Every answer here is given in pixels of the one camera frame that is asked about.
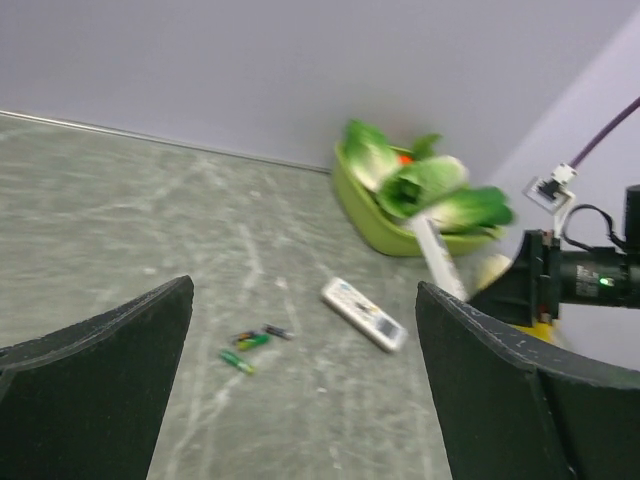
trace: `white wall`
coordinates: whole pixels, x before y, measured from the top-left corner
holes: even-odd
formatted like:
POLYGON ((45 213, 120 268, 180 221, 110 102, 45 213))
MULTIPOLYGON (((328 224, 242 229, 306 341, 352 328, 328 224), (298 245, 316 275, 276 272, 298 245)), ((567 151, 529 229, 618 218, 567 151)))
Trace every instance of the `white wall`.
POLYGON ((350 116, 487 175, 637 0, 3 0, 0 109, 328 166, 350 116))
MULTIPOLYGON (((522 228, 550 228, 551 219, 521 195, 534 176, 546 176, 569 161, 607 122, 640 95, 640 12, 632 16, 602 55, 587 68, 562 99, 541 119, 508 162, 492 178, 508 191, 522 228)), ((610 212, 622 233, 625 188, 640 184, 640 112, 629 117, 579 168, 571 184, 580 203, 610 212)), ((607 245, 605 225, 595 213, 580 213, 571 235, 607 245)), ((505 249, 516 252, 520 229, 513 229, 505 249)), ((582 354, 640 369, 640 311, 564 306, 561 331, 582 354)))

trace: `green basket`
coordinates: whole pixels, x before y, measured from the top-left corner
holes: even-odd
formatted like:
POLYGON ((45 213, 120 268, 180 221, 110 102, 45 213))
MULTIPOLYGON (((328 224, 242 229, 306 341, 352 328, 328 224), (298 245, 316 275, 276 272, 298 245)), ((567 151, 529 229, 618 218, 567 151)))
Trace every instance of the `green basket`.
MULTIPOLYGON (((398 153, 408 150, 395 148, 398 153)), ((340 203, 360 235, 373 249, 394 257, 421 257, 415 235, 394 224, 378 208, 369 192, 351 173, 345 161, 342 144, 335 147, 337 162, 332 170, 333 186, 340 203)), ((468 255, 504 235, 503 228, 482 235, 446 235, 442 237, 451 255, 468 255)))

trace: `cord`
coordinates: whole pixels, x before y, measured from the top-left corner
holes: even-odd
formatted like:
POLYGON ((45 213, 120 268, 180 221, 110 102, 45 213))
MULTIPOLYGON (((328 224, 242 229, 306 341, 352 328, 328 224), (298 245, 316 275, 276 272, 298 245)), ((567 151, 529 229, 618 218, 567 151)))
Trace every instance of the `cord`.
POLYGON ((622 112, 620 112, 616 118, 611 120, 602 130, 598 132, 598 134, 593 137, 593 139, 587 144, 586 147, 582 149, 582 151, 576 155, 576 157, 571 160, 569 166, 574 170, 578 168, 578 165, 582 163, 587 155, 591 153, 591 151, 598 146, 598 144, 604 140, 604 138, 611 133, 611 131, 616 128, 622 121, 635 112, 640 107, 640 97, 636 98, 635 101, 625 108, 622 112))
POLYGON ((613 243, 616 247, 624 250, 625 243, 622 240, 620 240, 620 238, 618 238, 618 236, 613 231, 613 218, 611 218, 611 215, 609 215, 604 210, 601 210, 598 207, 594 205, 589 205, 587 203, 573 207, 571 211, 567 214, 567 218, 565 219, 564 225, 562 227, 562 232, 560 234, 560 236, 565 242, 567 242, 569 245, 573 245, 574 247, 578 247, 582 250, 586 250, 587 252, 590 252, 591 250, 596 248, 596 247, 591 247, 582 242, 578 242, 577 240, 573 240, 569 238, 569 235, 567 234, 567 227, 569 225, 569 220, 571 220, 571 217, 573 216, 573 214, 579 210, 595 210, 596 212, 600 213, 600 215, 602 215, 602 217, 604 218, 604 221, 607 223, 607 230, 608 230, 607 236, 609 237, 609 240, 611 240, 611 243, 613 243))

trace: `white remote control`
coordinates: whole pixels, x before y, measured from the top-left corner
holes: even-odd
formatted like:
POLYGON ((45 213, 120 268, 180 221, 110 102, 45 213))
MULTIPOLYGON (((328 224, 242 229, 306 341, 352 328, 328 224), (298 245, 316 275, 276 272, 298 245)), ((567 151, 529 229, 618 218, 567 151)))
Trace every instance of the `white remote control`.
POLYGON ((340 278, 332 279, 322 289, 322 298, 387 352, 399 350, 407 339, 406 328, 340 278))

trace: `gray countertop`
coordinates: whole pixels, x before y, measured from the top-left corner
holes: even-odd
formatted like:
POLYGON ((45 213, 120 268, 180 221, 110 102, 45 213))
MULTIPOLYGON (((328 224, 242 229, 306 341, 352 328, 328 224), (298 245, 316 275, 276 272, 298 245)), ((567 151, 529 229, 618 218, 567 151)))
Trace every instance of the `gray countertop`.
POLYGON ((324 174, 0 117, 0 256, 0 345, 193 278, 149 479, 450 478, 414 320, 428 272, 369 249, 324 174), (332 276, 409 330, 399 353, 319 300, 332 276), (219 360, 263 322, 296 339, 247 353, 251 377, 219 360))

